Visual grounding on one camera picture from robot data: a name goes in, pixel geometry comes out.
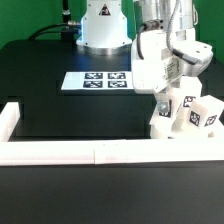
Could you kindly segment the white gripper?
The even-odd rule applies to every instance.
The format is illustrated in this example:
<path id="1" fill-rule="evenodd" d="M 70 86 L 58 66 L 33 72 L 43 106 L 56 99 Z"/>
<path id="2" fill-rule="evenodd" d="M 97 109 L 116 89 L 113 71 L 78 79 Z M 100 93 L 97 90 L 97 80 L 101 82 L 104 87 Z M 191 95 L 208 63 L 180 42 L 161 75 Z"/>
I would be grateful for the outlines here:
<path id="1" fill-rule="evenodd" d="M 182 76 L 197 77 L 210 64 L 212 46 L 195 39 L 195 29 L 141 31 L 131 48 L 133 87 L 138 94 L 162 91 Z M 172 101 L 159 101 L 160 116 L 171 115 Z"/>

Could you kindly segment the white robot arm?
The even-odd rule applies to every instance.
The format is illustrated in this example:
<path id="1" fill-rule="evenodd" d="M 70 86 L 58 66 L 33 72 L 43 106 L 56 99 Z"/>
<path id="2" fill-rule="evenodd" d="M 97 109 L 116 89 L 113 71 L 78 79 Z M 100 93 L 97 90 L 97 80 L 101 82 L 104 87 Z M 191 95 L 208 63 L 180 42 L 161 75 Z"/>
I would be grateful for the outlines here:
<path id="1" fill-rule="evenodd" d="M 131 47 L 133 87 L 171 111 L 168 90 L 183 76 L 196 77 L 210 64 L 212 47 L 195 37 L 193 0 L 133 0 L 136 37 Z"/>

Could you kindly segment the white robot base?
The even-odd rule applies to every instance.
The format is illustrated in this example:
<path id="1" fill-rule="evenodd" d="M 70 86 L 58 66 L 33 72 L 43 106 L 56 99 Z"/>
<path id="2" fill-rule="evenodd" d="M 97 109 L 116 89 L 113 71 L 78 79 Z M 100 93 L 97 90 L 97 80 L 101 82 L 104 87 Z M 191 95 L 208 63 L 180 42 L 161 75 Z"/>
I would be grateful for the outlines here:
<path id="1" fill-rule="evenodd" d="M 129 51 L 127 18 L 121 0 L 86 0 L 86 13 L 81 19 L 81 36 L 77 49 L 96 55 L 115 55 Z"/>

